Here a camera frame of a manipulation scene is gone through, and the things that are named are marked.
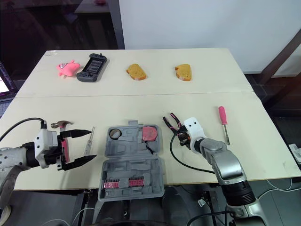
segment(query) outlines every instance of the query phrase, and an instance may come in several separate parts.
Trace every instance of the screwdriver shaft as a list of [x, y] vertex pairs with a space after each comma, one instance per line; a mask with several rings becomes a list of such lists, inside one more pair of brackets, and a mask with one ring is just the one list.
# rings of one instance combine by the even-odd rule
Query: screwdriver shaft
[[90, 155], [90, 150], [91, 150], [91, 145], [92, 145], [92, 139], [93, 139], [93, 135], [94, 135], [94, 129], [95, 129], [95, 127], [92, 128], [90, 139], [88, 140], [87, 146], [86, 146], [85, 151], [84, 151], [84, 156]]
[[229, 141], [229, 137], [228, 137], [226, 125], [224, 125], [224, 128], [225, 128], [225, 133], [226, 133], [227, 145], [230, 145], [230, 141]]

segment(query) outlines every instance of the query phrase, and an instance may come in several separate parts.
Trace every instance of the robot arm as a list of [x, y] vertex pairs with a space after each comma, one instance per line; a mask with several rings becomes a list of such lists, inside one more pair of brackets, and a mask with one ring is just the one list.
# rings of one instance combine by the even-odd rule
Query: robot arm
[[235, 225], [268, 226], [237, 157], [224, 142], [206, 138], [196, 118], [187, 119], [184, 126], [190, 137], [191, 150], [201, 154], [212, 165]]
[[55, 131], [47, 130], [45, 122], [34, 142], [16, 148], [0, 148], [0, 209], [8, 204], [20, 172], [37, 166], [45, 169], [51, 164], [56, 164], [58, 170], [71, 170], [95, 158], [96, 155], [89, 155], [66, 163], [61, 145], [67, 137], [81, 137], [89, 133], [88, 130], [74, 129], [61, 131], [57, 136]]

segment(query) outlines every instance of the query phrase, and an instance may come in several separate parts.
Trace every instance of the pink hammer handle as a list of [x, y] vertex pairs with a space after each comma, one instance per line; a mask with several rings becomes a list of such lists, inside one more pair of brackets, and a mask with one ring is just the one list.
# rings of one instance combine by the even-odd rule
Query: pink hammer handle
[[225, 108], [223, 106], [220, 106], [218, 108], [218, 111], [220, 113], [220, 118], [221, 118], [221, 121], [222, 121], [222, 125], [227, 125], [227, 116], [226, 116], [226, 112], [225, 112]]
[[66, 139], [62, 141], [62, 147], [64, 148], [66, 162], [69, 162], [70, 158], [69, 158], [69, 151], [68, 151], [68, 143]]

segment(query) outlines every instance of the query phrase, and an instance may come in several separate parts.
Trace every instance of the toast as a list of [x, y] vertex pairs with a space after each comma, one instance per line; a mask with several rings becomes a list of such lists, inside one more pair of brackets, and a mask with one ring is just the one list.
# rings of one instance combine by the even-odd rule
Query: toast
[[146, 79], [146, 74], [138, 64], [132, 64], [128, 67], [127, 73], [134, 80]]
[[183, 81], [191, 80], [191, 68], [189, 64], [178, 65], [174, 68], [178, 79]]

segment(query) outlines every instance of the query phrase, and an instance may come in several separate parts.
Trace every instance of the open tool case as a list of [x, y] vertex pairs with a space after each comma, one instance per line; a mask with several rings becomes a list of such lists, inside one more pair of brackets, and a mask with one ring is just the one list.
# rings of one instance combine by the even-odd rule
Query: open tool case
[[[154, 141], [143, 141], [143, 127], [157, 130]], [[110, 131], [121, 131], [118, 139]], [[108, 131], [98, 200], [101, 202], [161, 197], [164, 194], [162, 166], [158, 157], [160, 131], [156, 125], [139, 125], [129, 121], [128, 126], [112, 127]]]

